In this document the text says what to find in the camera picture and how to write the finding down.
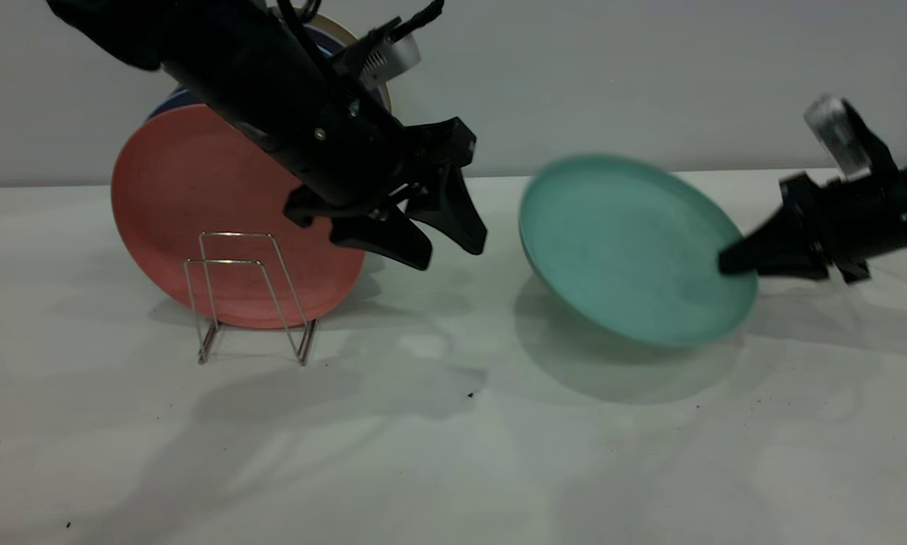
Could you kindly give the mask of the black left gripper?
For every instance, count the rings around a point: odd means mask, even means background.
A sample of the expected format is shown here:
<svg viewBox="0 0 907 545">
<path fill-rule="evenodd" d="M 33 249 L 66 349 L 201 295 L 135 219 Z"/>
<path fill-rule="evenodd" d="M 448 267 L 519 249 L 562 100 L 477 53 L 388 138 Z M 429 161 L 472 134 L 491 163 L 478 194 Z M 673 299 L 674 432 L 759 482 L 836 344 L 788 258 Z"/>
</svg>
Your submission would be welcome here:
<svg viewBox="0 0 907 545">
<path fill-rule="evenodd" d="M 407 216 L 481 255 L 488 230 L 461 173 L 473 162 L 475 145 L 477 136 L 458 117 L 395 132 L 347 124 L 293 148 L 295 164 L 288 168 L 301 186 L 288 194 L 283 213 L 301 227 L 330 218 L 334 245 L 426 270 L 432 242 L 398 207 L 385 207 L 403 187 L 419 184 Z"/>
</svg>

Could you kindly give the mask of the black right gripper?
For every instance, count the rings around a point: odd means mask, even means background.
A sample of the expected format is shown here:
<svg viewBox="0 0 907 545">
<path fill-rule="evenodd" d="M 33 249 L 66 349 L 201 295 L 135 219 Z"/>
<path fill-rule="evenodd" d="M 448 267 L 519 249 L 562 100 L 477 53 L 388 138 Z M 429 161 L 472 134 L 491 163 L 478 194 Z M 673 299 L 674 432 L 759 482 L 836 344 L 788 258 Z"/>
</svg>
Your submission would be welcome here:
<svg viewBox="0 0 907 545">
<path fill-rule="evenodd" d="M 821 282 L 835 268 L 846 284 L 867 282 L 868 258 L 862 252 L 868 235 L 861 230 L 870 225 L 869 206 L 880 196 L 877 177 L 832 179 L 819 185 L 807 173 L 796 173 L 780 180 L 779 186 L 782 207 L 751 234 L 720 252 L 719 272 L 724 276 L 756 272 Z"/>
</svg>

